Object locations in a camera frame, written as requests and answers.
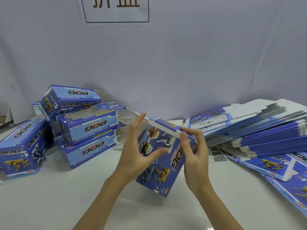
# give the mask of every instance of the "forearm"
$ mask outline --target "forearm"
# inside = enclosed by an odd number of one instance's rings
[[[214,230],[243,230],[215,193],[211,184],[196,194]]]
[[[115,201],[125,185],[112,177],[108,178],[92,205],[84,213],[73,230],[102,230]]]

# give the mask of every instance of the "white table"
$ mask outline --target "white table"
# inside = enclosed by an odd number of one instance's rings
[[[95,199],[120,157],[116,146],[69,170],[58,151],[33,176],[0,185],[1,230],[70,230]],[[245,230],[303,230],[305,218],[258,172],[232,161],[209,158],[219,197]],[[212,229],[196,198],[179,176],[167,198],[131,182],[117,200],[105,229]]]

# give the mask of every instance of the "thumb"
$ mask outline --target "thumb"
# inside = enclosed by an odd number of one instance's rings
[[[147,156],[147,158],[152,163],[156,159],[158,159],[160,156],[165,154],[166,152],[167,152],[167,148],[159,148],[159,149],[153,151],[149,156]]]
[[[190,158],[194,155],[186,132],[182,132],[180,134],[180,145],[183,149],[183,152],[185,153],[186,158]]]

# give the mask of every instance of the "left hand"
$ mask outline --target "left hand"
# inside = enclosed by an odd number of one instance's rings
[[[159,148],[148,156],[140,154],[138,149],[138,137],[142,126],[142,120],[146,113],[140,114],[130,125],[127,140],[122,149],[118,165],[112,175],[117,181],[127,185],[134,178],[143,173],[157,158],[167,152],[166,148]]]

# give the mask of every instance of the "paper sign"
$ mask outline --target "paper sign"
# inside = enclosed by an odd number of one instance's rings
[[[151,0],[79,0],[85,22],[93,26],[150,24]]]

